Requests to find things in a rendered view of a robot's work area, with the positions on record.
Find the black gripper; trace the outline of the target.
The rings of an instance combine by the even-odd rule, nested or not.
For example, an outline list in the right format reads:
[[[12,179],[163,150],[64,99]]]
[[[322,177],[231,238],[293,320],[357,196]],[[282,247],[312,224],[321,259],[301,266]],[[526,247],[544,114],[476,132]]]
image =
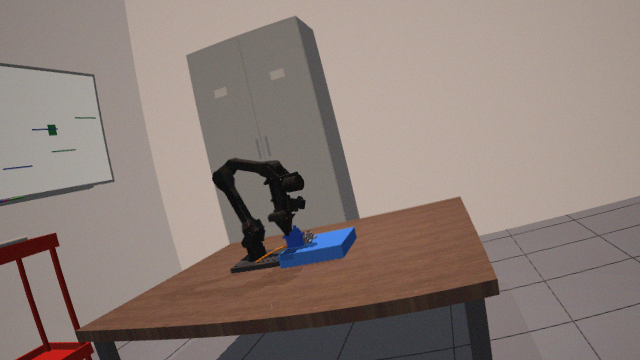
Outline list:
[[[289,197],[287,193],[271,196],[272,199],[270,201],[273,202],[275,210],[268,215],[269,223],[275,223],[286,236],[289,235],[289,232],[292,232],[292,218],[295,215],[292,212],[299,211],[298,208],[288,208],[289,210],[287,210],[287,196]]]

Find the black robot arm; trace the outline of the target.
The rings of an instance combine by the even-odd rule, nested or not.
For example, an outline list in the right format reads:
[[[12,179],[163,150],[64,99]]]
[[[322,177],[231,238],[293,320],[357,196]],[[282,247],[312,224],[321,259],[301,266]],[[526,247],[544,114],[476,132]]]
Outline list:
[[[213,182],[219,190],[225,193],[240,219],[245,236],[241,244],[244,248],[247,248],[250,259],[248,262],[258,261],[258,259],[267,255],[265,246],[262,243],[266,232],[265,226],[260,219],[255,219],[251,216],[235,189],[234,173],[236,170],[256,172],[265,177],[266,180],[263,185],[269,185],[271,196],[302,190],[304,188],[304,180],[298,174],[298,171],[289,173],[278,160],[260,162],[232,158],[213,173]],[[286,206],[287,210],[291,208],[304,209],[305,199],[303,200],[302,196],[293,199],[289,195],[286,198]]]

